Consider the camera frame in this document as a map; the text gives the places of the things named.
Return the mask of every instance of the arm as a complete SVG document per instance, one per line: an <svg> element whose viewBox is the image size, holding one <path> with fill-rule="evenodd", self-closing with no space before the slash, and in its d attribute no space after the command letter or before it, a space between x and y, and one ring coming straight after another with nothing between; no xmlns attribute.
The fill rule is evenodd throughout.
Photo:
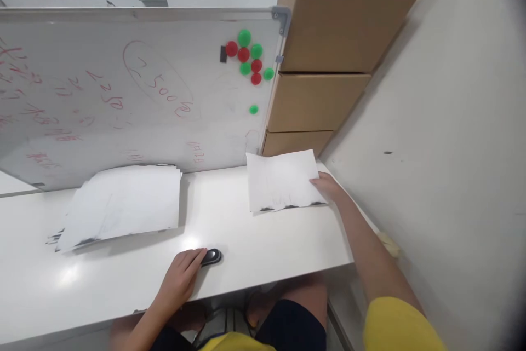
<svg viewBox="0 0 526 351"><path fill-rule="evenodd" d="M190 298L206 249L177 254L152 305L126 339L121 350L148 351L166 322Z"/></svg>
<svg viewBox="0 0 526 351"><path fill-rule="evenodd" d="M409 303L423 314L422 306L394 258L343 188L331 175L323 172L319 173L319 179L311 179L311 183L338 207L367 301L370 303L382 296L392 296Z"/></svg>

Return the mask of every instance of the yellow sleeve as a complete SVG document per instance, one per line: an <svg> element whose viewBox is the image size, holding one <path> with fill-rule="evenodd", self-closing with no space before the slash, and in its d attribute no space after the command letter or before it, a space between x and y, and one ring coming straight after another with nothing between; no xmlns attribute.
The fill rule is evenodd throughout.
<svg viewBox="0 0 526 351"><path fill-rule="evenodd" d="M427 319L413 306L393 297L369 305L363 343L367 351L445 351Z"/></svg>
<svg viewBox="0 0 526 351"><path fill-rule="evenodd" d="M261 344L250 336L229 332L209 340L199 351L276 351L274 347Z"/></svg>

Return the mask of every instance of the person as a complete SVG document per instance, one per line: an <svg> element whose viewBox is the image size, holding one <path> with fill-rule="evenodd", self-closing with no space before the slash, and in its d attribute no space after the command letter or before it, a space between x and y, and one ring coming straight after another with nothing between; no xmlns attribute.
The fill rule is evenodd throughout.
<svg viewBox="0 0 526 351"><path fill-rule="evenodd" d="M369 227L354 201L327 173L311 179L336 204L345 227L356 269L368 302L363 342L367 351L445 350L395 260ZM113 351L192 350L179 332L199 330L204 311L183 305L190 298L206 249L177 254L150 308L142 315L117 319ZM260 324L255 338L225 333L201 347L203 351L321 351L326 348L327 289L320 273L285 280L249 300L246 319Z"/></svg>

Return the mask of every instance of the white paper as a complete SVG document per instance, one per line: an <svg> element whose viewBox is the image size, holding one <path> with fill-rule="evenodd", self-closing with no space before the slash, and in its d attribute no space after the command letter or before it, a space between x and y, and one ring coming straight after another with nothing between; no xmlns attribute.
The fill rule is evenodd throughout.
<svg viewBox="0 0 526 351"><path fill-rule="evenodd" d="M57 250L179 225L180 170L126 166L97 173L75 193Z"/></svg>
<svg viewBox="0 0 526 351"><path fill-rule="evenodd" d="M273 211L327 203L309 179L317 179L312 150L275 157L247 153L250 211Z"/></svg>

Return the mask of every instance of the red magnet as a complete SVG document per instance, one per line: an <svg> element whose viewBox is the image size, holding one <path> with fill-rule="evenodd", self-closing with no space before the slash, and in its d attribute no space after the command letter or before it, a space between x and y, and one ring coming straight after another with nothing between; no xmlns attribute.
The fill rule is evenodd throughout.
<svg viewBox="0 0 526 351"><path fill-rule="evenodd" d="M241 47L239 53L237 53L237 57L241 62L247 62L250 58L250 51L246 47Z"/></svg>
<svg viewBox="0 0 526 351"><path fill-rule="evenodd" d="M237 43L233 41L229 41L226 44L226 55L229 57L236 56L237 54Z"/></svg>
<svg viewBox="0 0 526 351"><path fill-rule="evenodd" d="M259 73L255 73L252 75L252 84L254 85L258 85L259 83L261 83L261 75Z"/></svg>
<svg viewBox="0 0 526 351"><path fill-rule="evenodd" d="M252 61L252 71L254 73L258 73L262 67L263 67L263 63L260 60Z"/></svg>

